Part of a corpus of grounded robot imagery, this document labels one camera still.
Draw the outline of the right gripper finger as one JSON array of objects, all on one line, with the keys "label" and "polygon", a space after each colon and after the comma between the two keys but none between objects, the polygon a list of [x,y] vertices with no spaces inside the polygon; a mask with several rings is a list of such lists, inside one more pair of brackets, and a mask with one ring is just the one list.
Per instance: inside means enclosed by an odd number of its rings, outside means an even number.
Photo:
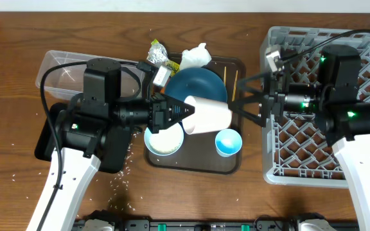
[{"label": "right gripper finger", "polygon": [[[257,103],[260,107],[259,114],[253,114],[244,110],[244,106]],[[262,95],[251,95],[246,98],[237,99],[229,104],[229,109],[260,127],[265,127],[267,122],[267,98]]]},{"label": "right gripper finger", "polygon": [[269,76],[270,76],[270,73],[264,72],[264,73],[259,73],[254,76],[248,77],[248,78],[243,78],[237,81],[236,88],[240,91],[248,92],[248,93],[262,92],[262,90],[254,88],[252,84],[253,82],[267,79]]}]

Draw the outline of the pink white cup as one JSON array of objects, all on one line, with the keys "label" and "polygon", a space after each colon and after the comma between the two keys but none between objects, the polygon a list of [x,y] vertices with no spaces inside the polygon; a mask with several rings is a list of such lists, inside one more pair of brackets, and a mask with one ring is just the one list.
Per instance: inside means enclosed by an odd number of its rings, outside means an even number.
[{"label": "pink white cup", "polygon": [[192,115],[182,120],[188,135],[217,132],[231,125],[233,113],[227,103],[196,96],[188,96],[184,102],[195,108]]}]

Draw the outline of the blue plate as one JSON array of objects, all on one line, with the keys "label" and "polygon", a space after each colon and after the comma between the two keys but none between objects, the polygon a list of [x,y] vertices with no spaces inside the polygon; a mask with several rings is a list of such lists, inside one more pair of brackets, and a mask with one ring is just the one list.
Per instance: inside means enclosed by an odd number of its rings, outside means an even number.
[{"label": "blue plate", "polygon": [[184,69],[175,74],[165,87],[164,94],[184,101],[188,96],[227,102],[227,90],[222,79],[201,67]]}]

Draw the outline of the blue white cup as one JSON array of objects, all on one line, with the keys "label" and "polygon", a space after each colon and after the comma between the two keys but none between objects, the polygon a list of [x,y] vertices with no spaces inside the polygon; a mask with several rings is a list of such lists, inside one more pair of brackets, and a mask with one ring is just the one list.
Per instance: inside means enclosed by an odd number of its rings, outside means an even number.
[{"label": "blue white cup", "polygon": [[230,157],[238,153],[242,148],[242,136],[232,129],[225,129],[217,133],[215,137],[216,152],[221,157]]}]

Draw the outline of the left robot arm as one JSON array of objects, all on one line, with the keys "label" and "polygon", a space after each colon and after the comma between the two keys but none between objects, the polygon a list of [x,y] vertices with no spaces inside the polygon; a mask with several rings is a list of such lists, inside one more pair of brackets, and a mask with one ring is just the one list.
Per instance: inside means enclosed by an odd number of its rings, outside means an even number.
[{"label": "left robot arm", "polygon": [[46,124],[35,155],[51,165],[29,230],[70,230],[93,176],[122,169],[134,130],[146,126],[158,133],[195,112],[193,106],[151,93],[149,87],[138,88],[145,98],[138,93],[123,97],[123,74],[138,80],[139,69],[154,78],[156,68],[145,62],[93,58],[82,65],[83,91],[68,104],[44,107]]}]

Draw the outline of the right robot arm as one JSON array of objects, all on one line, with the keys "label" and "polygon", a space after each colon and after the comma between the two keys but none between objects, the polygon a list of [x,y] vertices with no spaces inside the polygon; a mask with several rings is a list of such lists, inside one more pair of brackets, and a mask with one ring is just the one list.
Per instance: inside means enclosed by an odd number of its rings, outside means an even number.
[{"label": "right robot arm", "polygon": [[229,108],[264,127],[285,112],[314,114],[348,183],[360,230],[370,230],[370,103],[357,98],[360,55],[347,45],[324,46],[316,84],[293,83],[281,46],[268,47],[267,72],[236,84],[248,92]]}]

